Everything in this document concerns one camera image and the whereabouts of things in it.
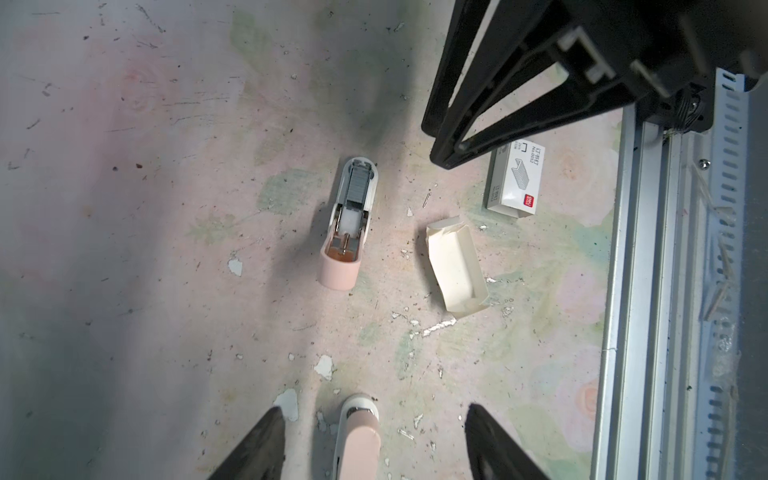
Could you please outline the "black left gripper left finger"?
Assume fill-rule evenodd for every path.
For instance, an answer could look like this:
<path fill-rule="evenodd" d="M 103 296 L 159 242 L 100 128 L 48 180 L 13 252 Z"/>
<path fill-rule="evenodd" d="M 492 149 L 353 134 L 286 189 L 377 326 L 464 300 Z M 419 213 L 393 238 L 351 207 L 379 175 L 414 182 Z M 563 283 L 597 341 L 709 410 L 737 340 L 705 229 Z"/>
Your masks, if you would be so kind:
<path fill-rule="evenodd" d="M 286 421 L 282 409 L 273 406 L 209 479 L 279 480 L 286 459 L 285 433 Z"/>

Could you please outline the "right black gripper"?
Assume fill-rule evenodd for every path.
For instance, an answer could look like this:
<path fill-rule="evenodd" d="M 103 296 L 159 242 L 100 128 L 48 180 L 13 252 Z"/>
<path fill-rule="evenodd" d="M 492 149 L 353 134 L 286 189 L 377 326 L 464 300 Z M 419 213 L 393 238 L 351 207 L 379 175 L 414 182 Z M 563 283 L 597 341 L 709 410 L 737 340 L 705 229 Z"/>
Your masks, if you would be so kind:
<path fill-rule="evenodd" d="M 566 80 L 487 128 L 473 124 L 546 69 Z M 451 170 L 491 150 L 634 104 L 676 132 L 713 124 L 716 69 L 767 72 L 764 1 L 548 1 L 489 6 L 430 151 Z"/>

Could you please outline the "staple box sleeve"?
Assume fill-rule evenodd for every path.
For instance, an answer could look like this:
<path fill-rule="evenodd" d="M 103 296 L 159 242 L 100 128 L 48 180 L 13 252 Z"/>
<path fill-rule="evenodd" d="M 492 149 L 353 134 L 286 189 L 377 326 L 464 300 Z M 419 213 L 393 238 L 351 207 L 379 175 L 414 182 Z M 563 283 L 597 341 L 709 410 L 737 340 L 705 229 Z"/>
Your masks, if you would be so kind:
<path fill-rule="evenodd" d="M 512 218 L 536 212 L 546 149 L 530 140 L 516 140 L 491 156 L 486 208 Z"/>

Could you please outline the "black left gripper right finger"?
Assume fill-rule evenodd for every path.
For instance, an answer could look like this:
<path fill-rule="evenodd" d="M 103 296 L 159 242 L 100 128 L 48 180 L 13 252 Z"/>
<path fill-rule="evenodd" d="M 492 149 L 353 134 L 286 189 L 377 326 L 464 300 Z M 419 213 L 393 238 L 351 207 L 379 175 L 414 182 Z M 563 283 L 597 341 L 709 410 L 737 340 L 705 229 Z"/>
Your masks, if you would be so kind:
<path fill-rule="evenodd" d="M 474 480 L 547 480 L 547 475 L 480 404 L 469 406 L 465 438 Z"/>

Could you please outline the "staple box tray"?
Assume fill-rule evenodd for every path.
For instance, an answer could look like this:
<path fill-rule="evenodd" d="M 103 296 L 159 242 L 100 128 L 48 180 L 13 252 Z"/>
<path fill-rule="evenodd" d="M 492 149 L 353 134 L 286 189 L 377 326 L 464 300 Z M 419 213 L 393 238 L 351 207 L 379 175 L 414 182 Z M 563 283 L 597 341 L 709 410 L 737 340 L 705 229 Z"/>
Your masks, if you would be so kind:
<path fill-rule="evenodd" d="M 470 227 L 460 217 L 426 227 L 428 258 L 445 308 L 456 319 L 487 307 L 489 291 Z"/>

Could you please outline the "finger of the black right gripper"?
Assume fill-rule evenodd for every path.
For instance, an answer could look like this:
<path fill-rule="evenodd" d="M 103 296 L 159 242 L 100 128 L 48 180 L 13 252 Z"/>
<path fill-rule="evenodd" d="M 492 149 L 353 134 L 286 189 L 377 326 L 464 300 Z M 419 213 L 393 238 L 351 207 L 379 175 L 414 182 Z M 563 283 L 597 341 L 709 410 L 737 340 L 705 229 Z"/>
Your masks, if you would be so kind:
<path fill-rule="evenodd" d="M 456 1 L 421 128 L 437 137 L 490 1 Z"/>

